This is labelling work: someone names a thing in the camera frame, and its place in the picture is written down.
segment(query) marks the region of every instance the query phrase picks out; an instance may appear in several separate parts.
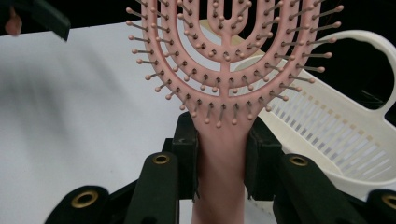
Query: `white table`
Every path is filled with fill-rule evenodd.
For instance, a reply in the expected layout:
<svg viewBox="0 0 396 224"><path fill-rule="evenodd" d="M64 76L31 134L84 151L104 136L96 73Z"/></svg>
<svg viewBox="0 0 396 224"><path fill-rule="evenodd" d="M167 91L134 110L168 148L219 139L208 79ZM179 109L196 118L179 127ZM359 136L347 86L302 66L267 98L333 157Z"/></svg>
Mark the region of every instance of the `white table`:
<svg viewBox="0 0 396 224"><path fill-rule="evenodd" d="M139 33L117 23L73 29L67 43L51 32L0 37L0 223L44 223L81 186L112 193L173 137L180 101L144 79L153 70L131 53L143 45L127 38ZM191 202L180 206L189 223ZM265 220L275 223L247 203L247 224Z"/></svg>

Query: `pink object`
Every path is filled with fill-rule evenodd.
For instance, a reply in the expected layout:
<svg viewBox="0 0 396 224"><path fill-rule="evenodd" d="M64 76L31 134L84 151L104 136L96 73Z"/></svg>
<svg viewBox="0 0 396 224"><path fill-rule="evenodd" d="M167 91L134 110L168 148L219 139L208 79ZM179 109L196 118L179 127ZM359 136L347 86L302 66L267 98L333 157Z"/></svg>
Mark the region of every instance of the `pink object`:
<svg viewBox="0 0 396 224"><path fill-rule="evenodd" d="M284 0L277 4L274 0L258 0L256 24L251 35L242 43L232 45L232 37L239 34L247 24L248 9L252 4L247 0L233 0L232 16L225 20L222 16L224 2L210 0L207 5L208 23L211 30L221 38L221 45L217 45L201 31L200 1L162 0L161 12L156 10L159 8L157 0L138 2L141 3L141 13L130 8L127 8L127 12L142 18L142 26L137 28L142 29L143 37L129 38L144 41L146 50L152 53L148 53L149 61L140 59L137 62L153 66L155 74L146 76L146 79L160 78L163 84L155 91L166 86L171 91L165 96L166 99L177 96L182 101L180 109L187 108L191 112L194 126L199 132L200 198L196 198L193 207L192 223L243 223L245 146L253 120L263 108L267 111L271 109L266 105L273 98L289 100L281 92L290 89L290 84L295 79L314 82L298 78L301 69L324 71L323 67L304 66L307 55L311 52L317 31L338 27L341 23L318 27L320 0ZM183 14L177 14L177 7L183 8ZM337 7L332 13L342 9ZM279 10L279 17L274 16L276 10ZM158 17L161 17L161 24L157 24ZM177 19L184 21L184 30L177 29ZM270 32L274 23L278 23L276 34ZM180 34L186 35L191 45L204 57L220 63L220 70L214 71L204 64L198 64L181 45ZM275 38L271 48L258 62L242 71L231 71L231 63L251 56L267 38L273 36ZM165 44L167 52L162 48L161 42ZM290 47L293 47L292 54L287 55ZM165 57L171 57L177 66L172 68ZM322 57L328 58L331 55L326 53ZM276 67L282 59L289 61L284 67ZM177 71L186 74L184 79L177 76ZM267 75L273 71L278 74L270 79ZM201 91L188 85L190 79L202 83ZM267 82L266 85L254 90L252 83L261 79ZM212 87L213 92L219 91L219 95L202 92L206 86ZM247 87L250 92L234 96L241 87Z"/></svg>

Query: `hairbrush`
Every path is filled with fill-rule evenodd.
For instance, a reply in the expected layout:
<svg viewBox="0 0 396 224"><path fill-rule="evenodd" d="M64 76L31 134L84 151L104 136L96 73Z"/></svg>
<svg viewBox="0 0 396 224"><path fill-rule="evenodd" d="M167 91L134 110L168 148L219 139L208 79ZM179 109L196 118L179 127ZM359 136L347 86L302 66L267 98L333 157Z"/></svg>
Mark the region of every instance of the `hairbrush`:
<svg viewBox="0 0 396 224"><path fill-rule="evenodd" d="M143 41L145 49L133 49L144 53L148 60L138 59L139 64L149 64L154 73L146 76L162 81L155 91L169 91L167 100L175 96L193 117L199 134L198 158L199 186L193 205L192 223L243 223L244 222L244 173L245 147L248 132L267 104L274 98L288 101L282 95L285 89L300 91L291 86L294 80L312 79L298 77L302 69L324 72L323 67L305 66L309 57L330 58L330 53L312 54L317 31L337 28L341 22L318 27L319 18L339 12L342 6L320 12L324 0L257 0L256 22L251 34L241 43L232 44L232 38L247 25L248 13L253 10L248 0L233 0L231 17L224 17L224 1L209 0L207 21L221 42L209 40L200 26L199 0L136 0L140 10L127 8L129 14L141 18L141 25L126 23L142 30L142 37L130 35L134 41ZM177 20L183 21L183 29L177 28ZM271 32L277 24L276 33ZM219 64L214 70L199 64L191 57L180 37L185 35L190 49ZM264 42L273 38L271 47L253 65L232 71L232 63L240 62L259 50ZM321 40L332 43L335 39ZM282 60L287 62L279 66ZM254 83L263 80L265 85L254 89ZM190 83L200 83L194 87ZM245 94L238 94L247 88Z"/></svg>

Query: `white plastic basket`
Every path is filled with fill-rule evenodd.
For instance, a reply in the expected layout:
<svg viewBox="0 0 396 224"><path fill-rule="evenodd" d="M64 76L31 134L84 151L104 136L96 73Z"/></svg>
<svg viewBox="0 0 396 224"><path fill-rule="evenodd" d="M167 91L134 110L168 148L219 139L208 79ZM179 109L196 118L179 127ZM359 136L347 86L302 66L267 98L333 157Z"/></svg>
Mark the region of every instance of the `white plastic basket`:
<svg viewBox="0 0 396 224"><path fill-rule="evenodd" d="M356 30L323 39L331 37L372 44L386 54L396 74L396 48L384 37ZM260 57L245 59L235 70L252 65ZM313 76L304 70L299 77ZM290 98L287 102L274 99L269 104L272 112L263 110L259 115L282 143L283 150L311 158L337 188L358 198L372 189L394 184L396 129L385 120L385 114L396 101L396 88L381 108L371 110L320 80L316 79L314 84L302 81L297 84L303 88L301 92L284 91L282 94ZM255 85L258 88L264 82Z"/></svg>

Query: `basket handle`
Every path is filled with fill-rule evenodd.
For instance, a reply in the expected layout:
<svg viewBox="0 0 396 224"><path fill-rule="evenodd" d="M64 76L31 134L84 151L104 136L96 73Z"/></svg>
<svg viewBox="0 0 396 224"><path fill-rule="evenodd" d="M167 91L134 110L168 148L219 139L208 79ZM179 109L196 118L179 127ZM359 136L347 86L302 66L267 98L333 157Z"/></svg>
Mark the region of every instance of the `basket handle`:
<svg viewBox="0 0 396 224"><path fill-rule="evenodd" d="M390 66L393 70L393 75L395 76L392 94L384 105L382 105L377 110L371 110L371 112L373 113L373 117L378 118L379 116L381 119L383 119L385 117L385 114L396 102L396 48L383 36L369 31L348 30L327 35L321 39L329 39L332 37L335 37L337 39L352 38L361 42L367 42L373 45L373 47L375 47L376 49L384 52L387 56Z"/></svg>

